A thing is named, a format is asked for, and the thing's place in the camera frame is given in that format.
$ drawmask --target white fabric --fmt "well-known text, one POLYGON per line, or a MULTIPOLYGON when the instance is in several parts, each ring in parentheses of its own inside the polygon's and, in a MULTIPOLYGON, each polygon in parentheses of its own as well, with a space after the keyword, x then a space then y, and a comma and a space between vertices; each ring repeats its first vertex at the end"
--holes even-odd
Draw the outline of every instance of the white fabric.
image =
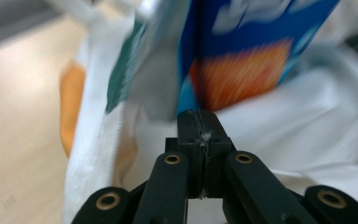
MULTIPOLYGON (((165 138, 176 136, 176 53, 187 1, 179 1, 170 29, 136 73, 129 100, 108 115, 108 79, 134 18, 111 22, 85 0, 49 1, 89 29, 77 55, 87 78, 65 183, 66 224, 95 190, 143 183, 165 138)), ((287 188, 303 193, 325 184, 358 200, 358 58, 337 45, 353 31, 341 12, 319 36, 333 42, 311 45, 290 81, 216 114, 236 148, 256 154, 287 188)), ((190 224, 225 222, 219 200, 191 201, 188 214, 190 224)))

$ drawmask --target beige surface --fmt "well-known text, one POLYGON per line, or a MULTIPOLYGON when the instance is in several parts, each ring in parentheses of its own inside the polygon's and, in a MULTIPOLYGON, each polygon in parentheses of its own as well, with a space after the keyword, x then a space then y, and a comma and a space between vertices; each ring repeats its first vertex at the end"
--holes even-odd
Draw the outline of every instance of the beige surface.
POLYGON ((83 33, 60 18, 0 44, 0 223, 61 222, 59 73, 83 33))

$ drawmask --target snack bag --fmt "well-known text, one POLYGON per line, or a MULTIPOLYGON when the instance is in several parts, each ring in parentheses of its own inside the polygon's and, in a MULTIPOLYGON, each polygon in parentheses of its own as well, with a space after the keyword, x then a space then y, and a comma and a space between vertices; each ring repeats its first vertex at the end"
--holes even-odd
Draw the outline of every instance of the snack bag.
POLYGON ((216 111, 281 83, 338 0, 193 0, 178 112, 216 111))

